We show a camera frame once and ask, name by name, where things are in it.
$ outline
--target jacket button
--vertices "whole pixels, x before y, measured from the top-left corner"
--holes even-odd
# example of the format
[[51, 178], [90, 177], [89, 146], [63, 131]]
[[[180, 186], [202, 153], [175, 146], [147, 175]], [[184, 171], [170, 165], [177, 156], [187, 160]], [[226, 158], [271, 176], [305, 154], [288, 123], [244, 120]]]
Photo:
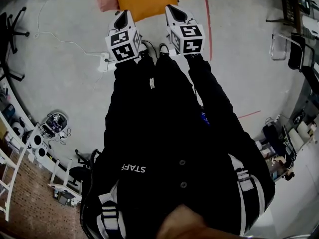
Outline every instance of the jacket button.
[[186, 187], [187, 187], [187, 183], [183, 181], [183, 182], [180, 184], [180, 187], [181, 187], [182, 189], [186, 188]]

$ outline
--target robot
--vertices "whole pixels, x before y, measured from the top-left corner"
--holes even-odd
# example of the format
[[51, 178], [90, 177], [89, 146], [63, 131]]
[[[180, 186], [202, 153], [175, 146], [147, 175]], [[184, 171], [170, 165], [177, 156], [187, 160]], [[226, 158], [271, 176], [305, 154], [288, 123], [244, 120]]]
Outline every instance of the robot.
[[[167, 31], [170, 44], [176, 54], [198, 54], [203, 52], [205, 33], [194, 16], [176, 5], [165, 7]], [[139, 57], [142, 36], [136, 28], [131, 12], [120, 12], [109, 24], [105, 38], [109, 50], [109, 61], [121, 63]]]

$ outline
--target red line on floor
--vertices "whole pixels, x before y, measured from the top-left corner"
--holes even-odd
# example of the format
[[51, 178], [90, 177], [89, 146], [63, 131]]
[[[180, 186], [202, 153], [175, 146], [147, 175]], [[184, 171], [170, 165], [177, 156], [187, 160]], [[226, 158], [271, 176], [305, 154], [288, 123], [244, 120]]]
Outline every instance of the red line on floor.
[[238, 118], [241, 119], [241, 118], [248, 117], [248, 116], [250, 116], [250, 115], [257, 114], [257, 113], [260, 113], [260, 112], [261, 112], [261, 111], [256, 111], [256, 112], [254, 112], [254, 113], [247, 114], [247, 115], [243, 115], [243, 116], [238, 117]]
[[208, 20], [208, 32], [209, 32], [209, 57], [210, 61], [213, 58], [213, 43], [211, 38], [211, 25], [210, 25], [210, 13], [209, 13], [209, 4], [208, 0], [205, 0], [206, 3], [206, 11], [207, 11], [207, 20]]

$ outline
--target brick wall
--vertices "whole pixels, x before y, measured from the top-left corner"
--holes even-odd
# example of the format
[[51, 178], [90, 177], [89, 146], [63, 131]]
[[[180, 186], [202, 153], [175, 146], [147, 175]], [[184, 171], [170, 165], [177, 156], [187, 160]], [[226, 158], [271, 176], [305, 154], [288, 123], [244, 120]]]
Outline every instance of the brick wall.
[[[18, 155], [13, 157], [17, 162]], [[5, 182], [11, 179], [9, 169]], [[63, 206], [53, 199], [53, 189], [47, 184], [51, 173], [27, 156], [22, 160], [13, 186], [9, 222], [0, 212], [0, 230], [21, 239], [82, 239], [87, 238], [79, 222], [79, 206]], [[4, 206], [4, 193], [0, 206]]]

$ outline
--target sneaker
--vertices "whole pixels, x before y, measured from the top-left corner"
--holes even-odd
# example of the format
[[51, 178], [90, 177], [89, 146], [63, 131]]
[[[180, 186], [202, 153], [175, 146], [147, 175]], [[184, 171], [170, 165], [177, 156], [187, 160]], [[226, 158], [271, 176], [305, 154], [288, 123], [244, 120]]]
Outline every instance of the sneaker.
[[140, 44], [139, 55], [140, 55], [141, 58], [150, 56], [150, 54], [149, 54], [149, 49], [148, 49], [148, 47], [146, 46], [146, 43], [144, 43], [143, 41], [142, 41], [142, 43]]
[[165, 56], [165, 55], [169, 55], [169, 49], [168, 49], [168, 46], [165, 44], [165, 43], [161, 43], [159, 45], [159, 56], [162, 57], [162, 56]]

